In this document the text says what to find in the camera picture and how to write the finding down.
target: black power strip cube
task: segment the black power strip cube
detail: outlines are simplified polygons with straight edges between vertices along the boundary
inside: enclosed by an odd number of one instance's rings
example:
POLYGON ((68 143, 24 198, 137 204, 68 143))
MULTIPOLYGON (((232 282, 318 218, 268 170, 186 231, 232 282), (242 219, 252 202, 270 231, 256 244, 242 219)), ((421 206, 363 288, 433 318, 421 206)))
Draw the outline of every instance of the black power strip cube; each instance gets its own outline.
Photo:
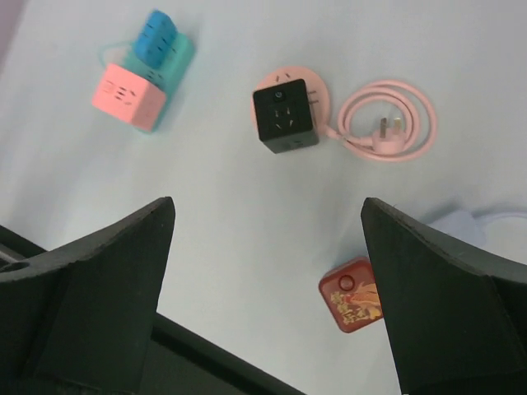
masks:
POLYGON ((256 91, 253 102, 260 141, 275 154, 318 144, 304 80, 256 91))

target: power plug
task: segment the power plug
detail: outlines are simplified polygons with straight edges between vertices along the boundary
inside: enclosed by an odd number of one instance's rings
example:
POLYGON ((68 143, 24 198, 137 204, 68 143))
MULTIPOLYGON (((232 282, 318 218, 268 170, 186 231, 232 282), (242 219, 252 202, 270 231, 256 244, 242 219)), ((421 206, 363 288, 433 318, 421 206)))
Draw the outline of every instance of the power plug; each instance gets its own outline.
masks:
POLYGON ((109 64, 91 103, 136 128, 152 130, 166 94, 144 78, 109 64))
POLYGON ((382 118, 380 128, 373 132, 371 136, 371 146, 378 155, 392 156, 404 151, 406 135, 401 130, 402 121, 400 118, 394 120, 394 126, 388 128, 388 120, 382 118))
POLYGON ((318 144, 304 80, 256 91, 253 102, 259 139, 275 154, 318 144))
POLYGON ((133 52, 148 67, 156 70, 165 61, 176 36, 177 29, 170 17, 155 10, 142 28, 133 52))
POLYGON ((133 50, 128 51, 124 57, 122 63, 123 68, 151 82, 166 94, 165 105, 161 110, 152 131, 155 131, 159 127, 161 120, 170 107, 172 97, 177 91, 181 80, 183 80, 184 74, 194 57, 194 53, 194 45, 189 37, 182 33, 178 33, 175 37, 174 43, 170 46, 165 61, 157 70, 145 64, 137 57, 133 50))

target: pink power strip cube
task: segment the pink power strip cube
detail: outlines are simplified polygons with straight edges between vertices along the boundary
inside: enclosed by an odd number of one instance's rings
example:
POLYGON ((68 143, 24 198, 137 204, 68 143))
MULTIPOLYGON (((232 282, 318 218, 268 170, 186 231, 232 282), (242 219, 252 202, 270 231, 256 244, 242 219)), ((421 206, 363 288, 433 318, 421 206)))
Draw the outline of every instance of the pink power strip cube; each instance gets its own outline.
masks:
POLYGON ((144 78, 109 64, 91 103, 117 119, 150 132, 166 102, 166 94, 144 78))

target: plug prongs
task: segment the plug prongs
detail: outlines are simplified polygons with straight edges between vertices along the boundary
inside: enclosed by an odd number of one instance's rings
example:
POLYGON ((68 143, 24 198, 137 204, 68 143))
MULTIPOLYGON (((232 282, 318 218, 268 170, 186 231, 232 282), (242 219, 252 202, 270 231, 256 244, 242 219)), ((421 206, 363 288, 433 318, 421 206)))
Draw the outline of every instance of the plug prongs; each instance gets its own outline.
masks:
POLYGON ((388 119, 382 118, 380 121, 380 138, 386 138, 386 127, 388 119))
POLYGON ((403 121, 401 118, 394 119, 394 132, 395 134, 399 133, 401 129, 403 128, 403 121))

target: white cable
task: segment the white cable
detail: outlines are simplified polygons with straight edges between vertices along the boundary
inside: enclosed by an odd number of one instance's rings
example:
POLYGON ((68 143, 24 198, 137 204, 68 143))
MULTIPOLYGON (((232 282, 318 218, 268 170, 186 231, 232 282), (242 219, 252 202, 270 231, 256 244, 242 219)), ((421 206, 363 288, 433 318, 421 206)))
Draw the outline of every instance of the white cable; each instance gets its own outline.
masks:
POLYGON ((480 226, 487 226, 495 221, 504 220, 506 218, 524 218, 527 220, 527 211, 503 211, 493 214, 485 214, 476 218, 476 222, 480 226))
POLYGON ((429 223, 428 226, 474 247, 482 249, 487 243, 487 236, 483 227, 467 210, 451 211, 429 223))

